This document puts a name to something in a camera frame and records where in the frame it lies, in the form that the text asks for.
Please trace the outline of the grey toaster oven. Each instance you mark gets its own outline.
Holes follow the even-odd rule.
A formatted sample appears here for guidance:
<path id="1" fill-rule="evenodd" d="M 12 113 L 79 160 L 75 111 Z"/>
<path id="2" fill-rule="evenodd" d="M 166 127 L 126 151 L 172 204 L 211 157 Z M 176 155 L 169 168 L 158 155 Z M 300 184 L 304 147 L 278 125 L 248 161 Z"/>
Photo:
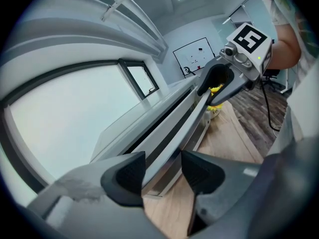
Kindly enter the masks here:
<path id="1" fill-rule="evenodd" d="M 196 77 L 191 77 L 177 82 L 169 87 L 166 95 L 156 93 L 150 101 L 144 100 L 122 115 L 100 133 L 90 161 L 97 162 L 126 154 L 125 149 L 146 129 L 147 123 L 154 121 L 187 89 L 194 87 L 197 90 L 196 81 Z M 203 94 L 207 99 L 210 95 L 210 91 Z"/>

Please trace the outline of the person's right forearm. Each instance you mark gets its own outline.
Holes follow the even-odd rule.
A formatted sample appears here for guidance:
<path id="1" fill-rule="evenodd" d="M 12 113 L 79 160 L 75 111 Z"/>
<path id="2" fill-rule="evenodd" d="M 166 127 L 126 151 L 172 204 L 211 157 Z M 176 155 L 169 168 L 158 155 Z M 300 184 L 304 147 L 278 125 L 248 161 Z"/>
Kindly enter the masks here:
<path id="1" fill-rule="evenodd" d="M 267 69 L 284 70 L 294 67 L 301 49 L 296 34 L 290 24 L 275 26 L 278 41 L 272 45 L 272 59 Z"/>

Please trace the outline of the whiteboard on black stand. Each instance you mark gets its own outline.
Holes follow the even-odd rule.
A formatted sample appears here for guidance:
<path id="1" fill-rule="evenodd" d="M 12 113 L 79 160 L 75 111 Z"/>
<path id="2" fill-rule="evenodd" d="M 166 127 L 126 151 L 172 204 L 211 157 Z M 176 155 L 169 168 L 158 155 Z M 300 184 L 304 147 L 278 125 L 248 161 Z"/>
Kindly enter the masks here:
<path id="1" fill-rule="evenodd" d="M 203 69 L 216 57 L 206 37 L 182 46 L 173 54 L 184 77 Z"/>

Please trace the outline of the black-framed window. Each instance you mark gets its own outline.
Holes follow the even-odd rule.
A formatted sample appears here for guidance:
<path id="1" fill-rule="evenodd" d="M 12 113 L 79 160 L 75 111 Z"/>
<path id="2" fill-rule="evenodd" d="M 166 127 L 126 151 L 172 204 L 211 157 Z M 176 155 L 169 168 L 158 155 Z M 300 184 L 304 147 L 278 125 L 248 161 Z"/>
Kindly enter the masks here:
<path id="1" fill-rule="evenodd" d="M 144 61 L 119 59 L 118 64 L 141 100 L 159 90 L 158 84 Z M 152 87 L 155 87 L 155 90 L 149 93 Z"/>

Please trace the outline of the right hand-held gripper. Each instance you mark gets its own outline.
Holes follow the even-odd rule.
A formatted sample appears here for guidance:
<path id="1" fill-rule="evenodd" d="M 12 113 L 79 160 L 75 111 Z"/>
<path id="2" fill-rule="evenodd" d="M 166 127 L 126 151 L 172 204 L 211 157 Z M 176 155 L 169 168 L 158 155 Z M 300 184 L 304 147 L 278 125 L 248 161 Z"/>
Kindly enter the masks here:
<path id="1" fill-rule="evenodd" d="M 219 105 L 243 87 L 252 88 L 260 81 L 272 58 L 272 39 L 244 23 L 227 37 L 219 55 L 205 65 L 197 85 L 198 96 L 221 86 L 212 96 L 212 105 Z"/>

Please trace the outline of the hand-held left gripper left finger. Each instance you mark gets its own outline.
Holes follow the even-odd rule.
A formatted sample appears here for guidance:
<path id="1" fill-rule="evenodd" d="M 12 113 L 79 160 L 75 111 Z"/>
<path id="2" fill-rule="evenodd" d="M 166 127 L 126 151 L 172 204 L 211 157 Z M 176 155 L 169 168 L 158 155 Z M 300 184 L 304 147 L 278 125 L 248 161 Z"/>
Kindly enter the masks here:
<path id="1" fill-rule="evenodd" d="M 97 202 L 108 197 L 123 207 L 143 207 L 145 152 L 135 152 L 77 167 L 42 190 L 27 206 L 47 218 L 61 197 Z"/>

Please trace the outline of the black office chair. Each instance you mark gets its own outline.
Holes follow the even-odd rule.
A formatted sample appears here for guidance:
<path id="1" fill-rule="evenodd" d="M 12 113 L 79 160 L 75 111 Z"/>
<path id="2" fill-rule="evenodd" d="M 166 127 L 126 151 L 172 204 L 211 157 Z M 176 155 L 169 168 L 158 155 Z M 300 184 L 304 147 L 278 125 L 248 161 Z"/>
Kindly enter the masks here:
<path id="1" fill-rule="evenodd" d="M 261 81 L 263 86 L 270 86 L 273 92 L 276 91 L 275 84 L 278 86 L 280 85 L 279 83 L 272 81 L 272 79 L 277 79 L 277 76 L 279 75 L 280 70 L 278 69 L 267 69 L 265 70 L 263 77 L 265 78 L 264 80 Z"/>

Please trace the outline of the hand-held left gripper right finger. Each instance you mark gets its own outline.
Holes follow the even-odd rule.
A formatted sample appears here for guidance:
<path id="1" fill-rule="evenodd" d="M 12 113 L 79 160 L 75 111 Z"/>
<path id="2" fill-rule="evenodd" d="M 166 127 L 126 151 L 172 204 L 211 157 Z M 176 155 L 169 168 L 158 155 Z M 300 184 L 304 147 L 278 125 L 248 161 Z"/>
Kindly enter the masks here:
<path id="1" fill-rule="evenodd" d="M 226 214 L 249 188 L 260 166 L 182 151 L 182 173 L 194 193 L 187 235 L 199 232 Z"/>

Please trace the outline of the yellow sunflower bouquet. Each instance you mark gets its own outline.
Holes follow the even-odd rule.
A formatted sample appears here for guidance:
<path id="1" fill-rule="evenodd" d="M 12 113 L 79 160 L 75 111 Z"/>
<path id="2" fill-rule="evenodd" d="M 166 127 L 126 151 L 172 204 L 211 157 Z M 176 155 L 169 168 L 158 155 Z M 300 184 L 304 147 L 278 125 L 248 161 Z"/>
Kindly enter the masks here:
<path id="1" fill-rule="evenodd" d="M 223 84 L 220 84 L 218 87 L 209 88 L 211 90 L 211 95 L 213 96 L 215 93 L 217 93 L 221 89 L 222 86 L 223 86 Z M 223 106 L 223 104 L 219 104 L 217 106 L 208 106 L 207 110 L 211 111 L 211 112 L 216 112 L 219 109 L 221 109 L 222 106 Z"/>

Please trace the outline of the white shirt with green flowers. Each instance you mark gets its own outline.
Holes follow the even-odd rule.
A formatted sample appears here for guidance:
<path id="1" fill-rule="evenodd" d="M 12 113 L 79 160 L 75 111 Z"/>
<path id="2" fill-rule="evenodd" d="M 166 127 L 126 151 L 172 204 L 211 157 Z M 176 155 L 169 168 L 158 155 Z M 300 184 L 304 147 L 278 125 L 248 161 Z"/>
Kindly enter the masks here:
<path id="1" fill-rule="evenodd" d="M 294 88 L 297 88 L 319 58 L 319 41 L 306 17 L 293 0 L 262 1 L 274 27 L 290 24 L 296 34 L 301 49 L 301 57 L 294 66 L 296 68 Z"/>

